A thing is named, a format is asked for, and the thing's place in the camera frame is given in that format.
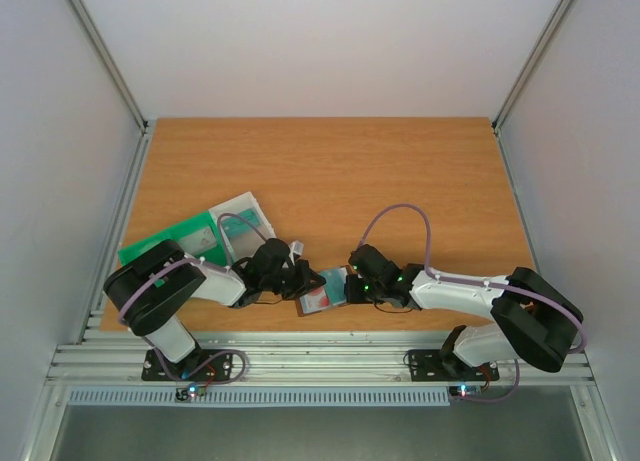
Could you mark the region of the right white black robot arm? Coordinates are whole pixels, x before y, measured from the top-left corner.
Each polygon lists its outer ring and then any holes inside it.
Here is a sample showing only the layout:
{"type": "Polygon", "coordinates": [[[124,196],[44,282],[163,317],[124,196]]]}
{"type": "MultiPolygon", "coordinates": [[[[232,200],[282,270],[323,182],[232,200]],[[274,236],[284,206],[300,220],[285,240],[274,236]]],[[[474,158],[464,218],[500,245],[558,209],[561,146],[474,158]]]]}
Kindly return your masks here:
{"type": "Polygon", "coordinates": [[[490,361],[518,358],[549,373],[561,370],[584,316],[537,272],[518,267],[508,276],[446,273],[419,264],[403,268],[364,244],[349,257],[353,273],[345,294],[350,304],[388,303],[400,310],[449,310],[488,320],[461,325],[440,350],[444,371],[463,377],[490,361]]]}

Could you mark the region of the brown leather card holder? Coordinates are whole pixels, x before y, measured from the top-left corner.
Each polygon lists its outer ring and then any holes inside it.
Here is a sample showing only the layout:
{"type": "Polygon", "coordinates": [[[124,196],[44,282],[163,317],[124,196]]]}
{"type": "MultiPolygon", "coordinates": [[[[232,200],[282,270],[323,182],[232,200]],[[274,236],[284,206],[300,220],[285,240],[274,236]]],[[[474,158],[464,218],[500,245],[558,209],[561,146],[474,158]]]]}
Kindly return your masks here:
{"type": "Polygon", "coordinates": [[[345,266],[322,271],[320,275],[325,284],[296,300],[298,315],[309,316],[346,305],[345,286],[348,274],[345,266]]]}

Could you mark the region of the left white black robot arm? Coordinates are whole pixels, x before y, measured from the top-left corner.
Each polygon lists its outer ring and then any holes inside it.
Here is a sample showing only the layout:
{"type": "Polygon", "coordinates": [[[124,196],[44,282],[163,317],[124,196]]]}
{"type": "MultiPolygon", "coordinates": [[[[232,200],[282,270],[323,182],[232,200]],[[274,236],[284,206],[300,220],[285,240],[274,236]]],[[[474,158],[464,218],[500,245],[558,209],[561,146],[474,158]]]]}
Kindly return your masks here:
{"type": "Polygon", "coordinates": [[[264,241],[251,256],[218,266],[165,240],[108,276],[103,291],[118,310],[118,320],[155,348],[179,379],[201,367],[198,345],[178,319],[191,298],[241,309],[270,292],[297,299],[323,287],[326,280],[307,260],[277,238],[264,241]]]}

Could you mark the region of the white red circle card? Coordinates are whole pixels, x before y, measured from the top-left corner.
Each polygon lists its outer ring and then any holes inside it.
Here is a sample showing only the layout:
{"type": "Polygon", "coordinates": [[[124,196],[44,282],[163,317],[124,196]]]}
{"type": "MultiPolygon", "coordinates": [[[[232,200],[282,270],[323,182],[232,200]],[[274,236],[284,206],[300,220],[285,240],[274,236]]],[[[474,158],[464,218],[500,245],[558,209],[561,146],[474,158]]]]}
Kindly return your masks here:
{"type": "Polygon", "coordinates": [[[302,316],[312,315],[332,307],[332,302],[324,288],[318,288],[299,298],[302,316]]]}

